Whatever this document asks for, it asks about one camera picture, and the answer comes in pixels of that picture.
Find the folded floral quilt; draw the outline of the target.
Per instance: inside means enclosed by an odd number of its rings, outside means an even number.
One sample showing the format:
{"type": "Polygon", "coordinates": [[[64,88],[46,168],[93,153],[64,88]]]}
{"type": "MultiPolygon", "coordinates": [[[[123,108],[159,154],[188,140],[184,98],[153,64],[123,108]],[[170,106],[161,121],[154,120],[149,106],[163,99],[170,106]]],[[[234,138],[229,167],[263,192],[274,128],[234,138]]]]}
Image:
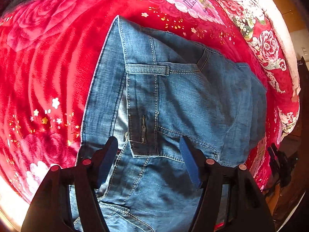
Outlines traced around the folded floral quilt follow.
{"type": "Polygon", "coordinates": [[[242,34],[266,73],[284,133],[299,118],[301,91],[297,60],[288,28],[273,0],[217,0],[242,34]]]}

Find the blue denim jeans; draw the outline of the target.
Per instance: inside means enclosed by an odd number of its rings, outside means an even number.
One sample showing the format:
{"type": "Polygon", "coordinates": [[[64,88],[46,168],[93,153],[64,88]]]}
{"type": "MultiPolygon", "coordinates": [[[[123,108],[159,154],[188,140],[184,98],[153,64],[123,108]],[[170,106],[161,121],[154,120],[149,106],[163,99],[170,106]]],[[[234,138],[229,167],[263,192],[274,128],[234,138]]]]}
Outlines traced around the blue denim jeans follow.
{"type": "Polygon", "coordinates": [[[201,43],[120,16],[92,78],[79,161],[113,136],[118,155],[98,191],[110,231],[187,231],[201,190],[188,175],[181,137],[234,167],[265,135],[266,88],[246,63],[201,43]]]}

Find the red floral rose blanket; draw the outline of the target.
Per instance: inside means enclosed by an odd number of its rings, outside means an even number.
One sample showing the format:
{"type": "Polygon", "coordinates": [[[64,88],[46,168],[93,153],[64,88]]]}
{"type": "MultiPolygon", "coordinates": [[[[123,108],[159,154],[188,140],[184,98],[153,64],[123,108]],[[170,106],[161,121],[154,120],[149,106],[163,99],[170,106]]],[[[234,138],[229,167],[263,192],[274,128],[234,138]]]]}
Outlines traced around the red floral rose blanket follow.
{"type": "Polygon", "coordinates": [[[265,141],[283,132],[266,73],[217,0],[32,0],[1,18],[1,177],[27,202],[51,165],[75,163],[88,88],[117,15],[248,63],[269,90],[265,141]]]}

